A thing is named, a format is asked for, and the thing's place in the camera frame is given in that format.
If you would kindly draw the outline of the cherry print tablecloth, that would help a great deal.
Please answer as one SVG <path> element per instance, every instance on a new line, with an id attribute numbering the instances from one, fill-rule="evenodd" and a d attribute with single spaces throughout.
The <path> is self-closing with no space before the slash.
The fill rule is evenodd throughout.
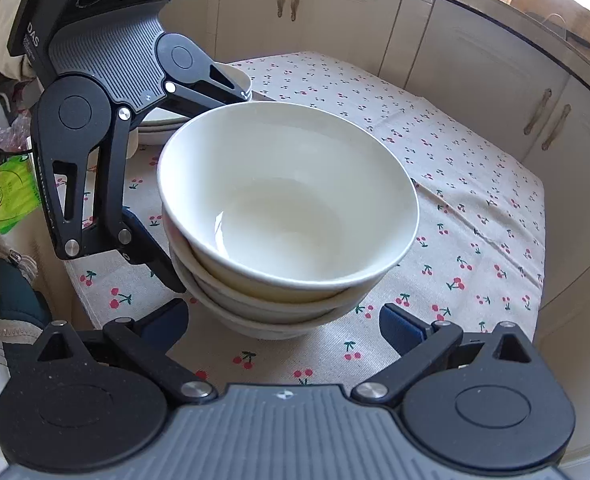
<path id="1" fill-rule="evenodd" d="M 235 333 L 203 304 L 190 305 L 188 333 L 171 355 L 218 388 L 228 382 L 315 385 L 347 390 L 377 373 L 397 353 L 380 336 L 383 304 L 393 302 L 421 320 L 449 321 L 487 333 L 516 323 L 534 336 L 544 278 L 544 189 L 538 177 L 432 103 L 346 62 L 316 52 L 296 52 L 233 63 L 260 94 L 276 102 L 327 110 L 354 122 L 402 162 L 413 179 L 420 222 L 409 252 L 364 299 L 337 321 L 289 340 L 262 341 Z M 127 162 L 124 204 L 164 249 L 157 161 L 161 148 L 144 148 Z M 319 234 L 293 234 L 284 246 L 272 237 L 250 242 L 287 263 L 304 258 L 316 270 L 320 257 L 339 257 L 360 237 L 380 240 L 402 226 L 412 208 L 390 214 L 370 205 L 400 179 L 366 183 L 365 156 L 331 166 L 323 180 L 344 193 L 342 212 L 321 212 L 308 226 Z M 84 310 L 96 326 L 118 315 L 142 318 L 171 299 L 172 291 L 146 266 L 130 266 L 118 252 L 66 262 Z"/>

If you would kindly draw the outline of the white bowl pink flowers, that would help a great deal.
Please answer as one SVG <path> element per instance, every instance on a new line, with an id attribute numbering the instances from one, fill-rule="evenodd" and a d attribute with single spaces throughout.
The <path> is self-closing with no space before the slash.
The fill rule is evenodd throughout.
<path id="1" fill-rule="evenodd" d="M 170 259 L 176 274 L 178 274 L 188 293 L 221 323 L 229 327 L 230 330 L 247 337 L 261 340 L 293 339 L 311 333 L 312 330 L 316 330 L 318 327 L 333 323 L 348 313 L 347 308 L 335 309 L 330 313 L 321 315 L 319 318 L 295 324 L 270 324 L 248 320 L 222 308 L 220 304 L 216 304 L 214 300 L 210 299 L 206 292 L 198 286 L 193 274 L 183 263 L 180 263 L 174 252 L 170 252 Z"/>

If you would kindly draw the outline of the white kitchen cabinets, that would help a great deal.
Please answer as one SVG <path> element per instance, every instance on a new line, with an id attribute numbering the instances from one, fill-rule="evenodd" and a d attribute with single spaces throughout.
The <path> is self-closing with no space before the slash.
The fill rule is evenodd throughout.
<path id="1" fill-rule="evenodd" d="M 432 103 L 511 155 L 544 189 L 534 336 L 578 416 L 590 460 L 590 70 L 491 0 L 172 0 L 166 29 L 216 60 L 316 52 Z"/>

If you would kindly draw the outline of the wooden cutting board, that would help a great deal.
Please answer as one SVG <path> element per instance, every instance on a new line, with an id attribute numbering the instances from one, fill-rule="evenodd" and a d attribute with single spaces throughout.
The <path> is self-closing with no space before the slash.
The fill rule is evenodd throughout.
<path id="1" fill-rule="evenodd" d="M 540 22 L 563 26 L 567 38 L 590 49 L 590 11 L 575 0 L 511 0 L 511 6 Z"/>

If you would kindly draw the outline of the white bowl front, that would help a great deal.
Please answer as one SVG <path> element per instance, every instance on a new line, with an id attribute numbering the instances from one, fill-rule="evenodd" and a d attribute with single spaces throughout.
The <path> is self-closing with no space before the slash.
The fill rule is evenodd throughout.
<path id="1" fill-rule="evenodd" d="M 215 304 L 241 318 L 264 324 L 300 324 L 312 322 L 327 314 L 344 315 L 362 301 L 372 286 L 350 287 L 330 298 L 309 302 L 279 302 L 260 299 L 224 284 L 207 271 L 195 257 L 188 241 L 182 236 L 165 210 L 164 229 L 169 249 L 181 271 L 196 281 L 198 288 Z"/>

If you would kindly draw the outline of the white plate with fruit print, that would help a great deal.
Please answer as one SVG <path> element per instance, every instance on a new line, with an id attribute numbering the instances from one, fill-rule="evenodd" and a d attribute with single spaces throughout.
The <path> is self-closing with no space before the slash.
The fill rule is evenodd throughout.
<path id="1" fill-rule="evenodd" d="M 250 78 L 244 72 L 244 70 L 241 70 L 236 66 L 220 62 L 214 62 L 214 67 L 224 76 L 227 76 L 229 80 L 232 80 L 238 86 L 240 86 L 246 101 L 250 101 L 252 99 L 252 78 Z"/>

